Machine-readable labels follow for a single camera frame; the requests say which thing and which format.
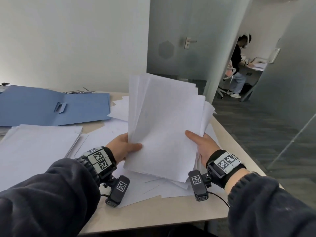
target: white shoe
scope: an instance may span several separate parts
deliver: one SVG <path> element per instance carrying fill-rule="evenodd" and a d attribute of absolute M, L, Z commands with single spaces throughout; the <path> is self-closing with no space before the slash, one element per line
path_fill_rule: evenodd
<path fill-rule="evenodd" d="M 233 98 L 237 98 L 237 99 L 239 99 L 239 98 L 241 98 L 241 96 L 239 95 L 239 94 L 231 94 L 230 95 L 231 97 L 233 97 Z"/>

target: blue file folder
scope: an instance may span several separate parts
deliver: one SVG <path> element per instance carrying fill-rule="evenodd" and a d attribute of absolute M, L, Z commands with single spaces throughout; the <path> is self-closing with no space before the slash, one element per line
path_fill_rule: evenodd
<path fill-rule="evenodd" d="M 10 86 L 0 95 L 0 126 L 58 126 L 110 119 L 110 94 L 65 94 Z"/>

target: chair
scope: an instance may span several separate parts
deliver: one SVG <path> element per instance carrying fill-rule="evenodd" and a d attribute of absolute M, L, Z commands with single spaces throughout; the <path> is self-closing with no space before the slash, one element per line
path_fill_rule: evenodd
<path fill-rule="evenodd" d="M 223 99 L 224 95 L 226 95 L 226 91 L 224 91 L 221 87 L 223 86 L 224 81 L 226 81 L 229 78 L 231 78 L 230 82 L 232 82 L 233 75 L 234 75 L 235 71 L 236 71 L 236 68 L 233 68 L 232 61 L 229 61 L 228 66 L 227 66 L 227 70 L 225 72 L 225 76 L 216 90 L 217 93 L 221 96 L 221 99 Z"/>

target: wrist-mounted camera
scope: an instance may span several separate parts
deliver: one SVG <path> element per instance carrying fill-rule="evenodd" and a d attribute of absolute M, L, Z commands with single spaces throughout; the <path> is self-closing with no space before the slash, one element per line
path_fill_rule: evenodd
<path fill-rule="evenodd" d="M 189 179 L 197 201 L 207 200 L 207 188 L 212 183 L 224 188 L 229 178 L 239 169 L 245 168 L 240 159 L 225 150 L 215 151 L 206 164 L 207 173 L 201 175 L 200 171 L 189 172 Z"/>
<path fill-rule="evenodd" d="M 92 173 L 98 184 L 103 183 L 103 186 L 110 187 L 111 191 L 105 203 L 109 206 L 118 206 L 130 184 L 130 179 L 121 175 L 118 179 L 112 176 L 113 171 L 116 170 L 116 160 L 112 151 L 107 147 L 93 148 L 81 156 L 81 159 L 90 163 L 86 168 Z"/>

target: person's hand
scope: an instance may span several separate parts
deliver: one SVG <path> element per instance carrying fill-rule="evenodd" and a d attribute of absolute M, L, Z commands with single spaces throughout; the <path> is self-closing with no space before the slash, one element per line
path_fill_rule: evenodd
<path fill-rule="evenodd" d="M 247 65 L 247 67 L 254 68 L 254 67 L 255 67 L 255 64 L 249 62 L 249 64 Z"/>
<path fill-rule="evenodd" d="M 106 147 L 108 147 L 112 151 L 117 164 L 125 159 L 127 153 L 131 151 L 139 151 L 143 147 L 141 143 L 127 143 L 127 140 L 128 134 L 125 133 L 117 136 L 106 145 Z"/>
<path fill-rule="evenodd" d="M 185 131 L 185 135 L 197 144 L 203 166 L 206 166 L 207 161 L 215 151 L 220 150 L 216 142 L 206 133 L 201 137 L 191 131 Z"/>

